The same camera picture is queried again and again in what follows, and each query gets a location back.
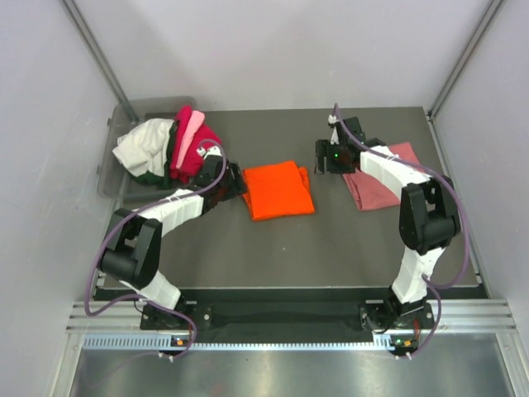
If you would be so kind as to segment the orange t shirt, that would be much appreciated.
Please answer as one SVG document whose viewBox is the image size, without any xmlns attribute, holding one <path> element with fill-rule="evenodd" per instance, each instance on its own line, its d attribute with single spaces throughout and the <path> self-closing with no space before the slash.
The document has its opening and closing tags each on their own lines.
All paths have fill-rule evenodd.
<svg viewBox="0 0 529 397">
<path fill-rule="evenodd" d="M 254 222 L 315 213 L 307 168 L 293 160 L 243 170 L 243 199 Z"/>
</svg>

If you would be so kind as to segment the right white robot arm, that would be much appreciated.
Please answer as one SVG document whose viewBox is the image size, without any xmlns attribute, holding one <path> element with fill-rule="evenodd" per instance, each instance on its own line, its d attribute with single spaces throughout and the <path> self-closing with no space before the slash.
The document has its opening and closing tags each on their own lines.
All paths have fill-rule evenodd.
<svg viewBox="0 0 529 397">
<path fill-rule="evenodd" d="M 368 140 L 357 117 L 330 115 L 327 140 L 316 142 L 315 171 L 345 175 L 361 172 L 381 183 L 399 202 L 399 235 L 404 253 L 398 275 L 382 308 L 366 322 L 384 332 L 407 326 L 423 310 L 427 280 L 460 232 L 459 209 L 450 179 L 435 178 L 402 159 L 378 139 Z"/>
</svg>

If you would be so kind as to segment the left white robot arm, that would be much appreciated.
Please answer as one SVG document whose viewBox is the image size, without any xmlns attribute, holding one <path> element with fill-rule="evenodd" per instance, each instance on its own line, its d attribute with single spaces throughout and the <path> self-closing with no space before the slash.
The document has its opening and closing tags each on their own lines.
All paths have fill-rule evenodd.
<svg viewBox="0 0 529 397">
<path fill-rule="evenodd" d="M 131 299 L 158 309 L 168 327 L 182 326 L 188 316 L 185 299 L 159 270 L 162 239 L 246 192 L 239 165 L 229 161 L 220 147 L 210 147 L 203 152 L 202 168 L 189 184 L 137 210 L 114 212 L 94 260 L 95 269 L 133 290 L 136 294 Z"/>
</svg>

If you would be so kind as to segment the magenta t shirt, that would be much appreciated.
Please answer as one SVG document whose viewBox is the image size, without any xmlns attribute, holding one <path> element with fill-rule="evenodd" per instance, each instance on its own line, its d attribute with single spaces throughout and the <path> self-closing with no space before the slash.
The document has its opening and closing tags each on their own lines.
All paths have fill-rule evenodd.
<svg viewBox="0 0 529 397">
<path fill-rule="evenodd" d="M 193 143 L 190 146 L 187 155 L 185 156 L 184 163 L 180 170 L 175 169 L 175 162 L 179 153 L 180 142 L 183 133 L 188 125 L 188 120 L 191 117 L 193 109 L 191 106 L 184 106 L 179 110 L 175 117 L 175 121 L 179 123 L 176 130 L 176 141 L 174 144 L 174 153 L 169 167 L 169 176 L 172 179 L 179 180 L 182 183 L 187 183 L 200 171 L 203 165 L 203 158 L 199 154 L 201 149 L 207 150 L 213 146 L 213 141 L 221 143 L 222 141 L 218 138 L 217 134 L 205 123 L 196 132 Z"/>
</svg>

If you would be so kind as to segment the light pink t shirt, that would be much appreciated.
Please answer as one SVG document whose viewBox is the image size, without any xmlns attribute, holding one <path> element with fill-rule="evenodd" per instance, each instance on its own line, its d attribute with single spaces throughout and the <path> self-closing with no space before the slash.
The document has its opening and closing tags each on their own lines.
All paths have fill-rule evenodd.
<svg viewBox="0 0 529 397">
<path fill-rule="evenodd" d="M 183 133 L 181 142 L 180 142 L 180 148 L 179 153 L 177 156 L 177 160 L 175 162 L 175 169 L 180 170 L 184 160 L 185 156 L 188 153 L 188 150 L 190 146 L 193 143 L 193 138 L 198 131 L 198 129 L 201 127 L 201 125 L 204 123 L 205 120 L 205 114 L 196 110 L 193 110 L 191 113 L 191 117 L 188 120 L 188 125 L 186 126 L 186 129 Z"/>
</svg>

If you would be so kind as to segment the dark green t shirt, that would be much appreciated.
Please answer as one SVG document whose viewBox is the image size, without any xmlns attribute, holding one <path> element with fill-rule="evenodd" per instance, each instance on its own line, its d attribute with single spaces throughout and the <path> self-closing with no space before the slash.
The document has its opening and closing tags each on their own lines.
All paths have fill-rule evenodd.
<svg viewBox="0 0 529 397">
<path fill-rule="evenodd" d="M 166 148 L 166 161 L 164 163 L 164 174 L 158 176 L 147 171 L 143 175 L 131 175 L 131 179 L 144 186 L 155 186 L 157 189 L 169 190 L 177 186 L 177 181 L 169 176 L 169 167 L 174 153 L 176 141 L 176 130 L 179 123 L 174 121 L 169 129 L 169 140 Z"/>
</svg>

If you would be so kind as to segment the white t shirt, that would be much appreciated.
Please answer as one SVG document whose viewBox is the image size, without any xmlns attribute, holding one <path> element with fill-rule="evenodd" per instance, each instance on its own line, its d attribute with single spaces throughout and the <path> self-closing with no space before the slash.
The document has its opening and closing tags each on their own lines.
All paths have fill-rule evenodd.
<svg viewBox="0 0 529 397">
<path fill-rule="evenodd" d="M 126 171 L 135 177 L 147 173 L 162 177 L 173 125 L 173 120 L 163 118 L 143 122 L 126 135 L 118 137 L 112 153 Z"/>
</svg>

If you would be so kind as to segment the grey plastic bin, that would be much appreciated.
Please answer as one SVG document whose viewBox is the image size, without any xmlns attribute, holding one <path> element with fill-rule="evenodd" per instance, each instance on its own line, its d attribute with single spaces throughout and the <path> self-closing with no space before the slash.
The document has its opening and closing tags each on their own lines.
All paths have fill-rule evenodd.
<svg viewBox="0 0 529 397">
<path fill-rule="evenodd" d="M 126 135 L 139 122 L 156 117 L 173 119 L 185 105 L 195 108 L 197 101 L 191 96 L 147 98 L 131 100 L 128 104 L 119 103 L 114 107 L 112 116 L 107 121 L 107 141 L 102 163 L 98 168 L 100 196 L 123 203 L 135 203 L 162 199 L 170 194 L 170 189 L 146 186 L 133 180 L 112 150 L 117 146 L 117 138 Z"/>
</svg>

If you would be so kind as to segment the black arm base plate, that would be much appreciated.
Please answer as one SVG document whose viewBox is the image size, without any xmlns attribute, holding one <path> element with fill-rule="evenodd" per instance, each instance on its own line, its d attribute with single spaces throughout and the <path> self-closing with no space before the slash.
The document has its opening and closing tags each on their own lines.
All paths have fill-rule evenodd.
<svg viewBox="0 0 529 397">
<path fill-rule="evenodd" d="M 183 314 L 203 343 L 367 342 L 387 287 L 184 289 Z M 402 318 L 386 332 L 414 335 L 434 323 L 431 305 Z"/>
</svg>

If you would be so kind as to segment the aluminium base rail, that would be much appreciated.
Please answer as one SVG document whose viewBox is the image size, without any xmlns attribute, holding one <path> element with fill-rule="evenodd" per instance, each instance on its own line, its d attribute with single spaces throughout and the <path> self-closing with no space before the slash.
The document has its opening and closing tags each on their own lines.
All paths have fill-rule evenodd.
<svg viewBox="0 0 529 397">
<path fill-rule="evenodd" d="M 431 299 L 435 315 L 441 315 L 440 333 L 515 333 L 517 326 L 504 299 L 444 299 L 441 308 Z M 136 332 L 141 316 L 131 302 L 120 302 L 95 316 L 85 314 L 81 302 L 74 303 L 66 325 L 67 332 Z"/>
</svg>

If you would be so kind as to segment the right aluminium frame post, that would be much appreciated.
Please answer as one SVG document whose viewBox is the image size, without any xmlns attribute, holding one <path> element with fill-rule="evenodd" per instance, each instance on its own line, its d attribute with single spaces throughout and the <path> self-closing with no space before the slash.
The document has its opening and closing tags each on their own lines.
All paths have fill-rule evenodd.
<svg viewBox="0 0 529 397">
<path fill-rule="evenodd" d="M 434 122 L 436 117 L 440 114 L 446 100 L 460 80 L 462 74 L 465 72 L 475 51 L 479 48 L 505 3 L 505 0 L 491 0 L 487 2 L 484 11 L 480 15 L 476 26 L 471 31 L 468 40 L 465 42 L 463 49 L 457 57 L 454 66 L 451 68 L 440 92 L 436 95 L 433 104 L 427 111 L 427 120 L 429 122 Z"/>
</svg>

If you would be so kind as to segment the aluminium frame post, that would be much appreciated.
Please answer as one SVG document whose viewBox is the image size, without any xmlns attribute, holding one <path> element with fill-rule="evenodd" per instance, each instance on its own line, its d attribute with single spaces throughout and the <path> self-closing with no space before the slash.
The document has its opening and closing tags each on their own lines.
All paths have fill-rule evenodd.
<svg viewBox="0 0 529 397">
<path fill-rule="evenodd" d="M 440 92 L 436 95 L 433 104 L 427 111 L 427 120 L 429 122 L 434 122 L 436 117 L 440 114 L 446 100 L 460 80 L 462 74 L 465 72 L 475 51 L 479 48 L 505 3 L 505 0 L 491 0 L 487 2 L 484 11 L 480 15 L 476 26 L 471 31 L 468 40 L 465 42 L 463 49 L 457 57 L 454 66 L 451 68 Z"/>
<path fill-rule="evenodd" d="M 64 9 L 67 17 L 73 23 L 75 30 L 85 44 L 88 53 L 92 56 L 102 77 L 106 81 L 112 94 L 120 105 L 123 106 L 126 115 L 132 122 L 138 122 L 139 118 L 134 111 L 125 91 L 120 84 L 117 75 L 112 69 L 102 47 L 99 45 L 96 36 L 86 21 L 79 5 L 74 0 L 59 0 L 61 7 Z"/>
</svg>

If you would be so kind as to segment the left aluminium frame post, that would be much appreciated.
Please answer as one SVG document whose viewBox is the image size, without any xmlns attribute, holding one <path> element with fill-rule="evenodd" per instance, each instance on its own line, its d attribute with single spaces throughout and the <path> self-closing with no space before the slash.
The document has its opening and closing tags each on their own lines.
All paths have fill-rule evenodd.
<svg viewBox="0 0 529 397">
<path fill-rule="evenodd" d="M 106 81 L 112 94 L 120 105 L 123 106 L 126 115 L 132 122 L 138 122 L 139 118 L 134 111 L 125 91 L 120 84 L 117 75 L 112 69 L 102 47 L 99 45 L 96 36 L 86 21 L 79 5 L 74 0 L 59 0 L 61 7 L 64 9 L 67 17 L 73 23 L 75 30 L 85 44 L 88 53 L 92 56 L 102 77 Z"/>
</svg>

